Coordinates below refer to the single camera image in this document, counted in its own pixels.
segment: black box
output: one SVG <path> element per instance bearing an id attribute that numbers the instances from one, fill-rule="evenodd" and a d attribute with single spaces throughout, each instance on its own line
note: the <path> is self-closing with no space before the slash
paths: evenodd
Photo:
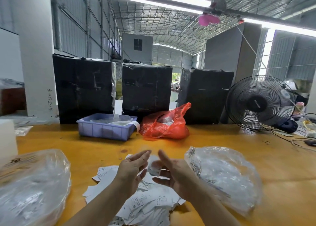
<path id="1" fill-rule="evenodd" d="M 122 114 L 144 116 L 169 110 L 172 67 L 146 64 L 123 64 Z"/>
<path id="2" fill-rule="evenodd" d="M 112 114 L 115 63 L 53 55 L 60 123 L 76 123 L 95 113 Z"/>
<path id="3" fill-rule="evenodd" d="M 233 72 L 182 69 L 177 107 L 192 104 L 186 124 L 218 124 L 233 78 Z"/>

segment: hand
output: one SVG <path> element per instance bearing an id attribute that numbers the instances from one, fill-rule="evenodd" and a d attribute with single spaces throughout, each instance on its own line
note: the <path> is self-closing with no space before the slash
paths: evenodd
<path id="1" fill-rule="evenodd" d="M 158 151 L 160 160 L 154 161 L 154 167 L 162 167 L 160 176 L 167 177 L 169 180 L 153 178 L 157 184 L 162 184 L 173 188 L 174 191 L 183 199 L 191 202 L 194 198 L 194 192 L 200 183 L 200 179 L 196 176 L 185 160 L 170 159 L 162 151 Z"/>
<path id="2" fill-rule="evenodd" d="M 127 198 L 136 192 L 138 184 L 146 175 L 147 169 L 144 168 L 148 166 L 150 154 L 151 150 L 145 150 L 129 156 L 119 164 L 118 172 L 113 182 L 117 186 L 123 187 L 123 191 L 127 194 Z"/>

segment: dark window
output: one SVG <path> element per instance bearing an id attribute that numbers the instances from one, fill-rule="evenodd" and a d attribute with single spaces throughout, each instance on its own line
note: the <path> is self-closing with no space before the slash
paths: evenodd
<path id="1" fill-rule="evenodd" d="M 142 51 L 143 50 L 143 40 L 134 39 L 134 50 Z"/>

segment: pink object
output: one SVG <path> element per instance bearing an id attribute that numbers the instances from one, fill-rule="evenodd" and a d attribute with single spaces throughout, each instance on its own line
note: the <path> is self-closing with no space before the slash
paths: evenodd
<path id="1" fill-rule="evenodd" d="M 210 23 L 218 24 L 220 22 L 218 17 L 209 14 L 201 15 L 198 21 L 202 26 L 208 26 Z"/>

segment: forearm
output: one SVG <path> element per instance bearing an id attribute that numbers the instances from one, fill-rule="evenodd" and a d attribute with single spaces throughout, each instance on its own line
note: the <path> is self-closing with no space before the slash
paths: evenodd
<path id="1" fill-rule="evenodd" d="M 63 226 L 108 225 L 126 200 L 127 196 L 124 190 L 113 181 Z"/>
<path id="2" fill-rule="evenodd" d="M 213 196 L 207 186 L 197 185 L 192 205 L 202 218 L 205 226 L 240 226 L 238 220 Z"/>

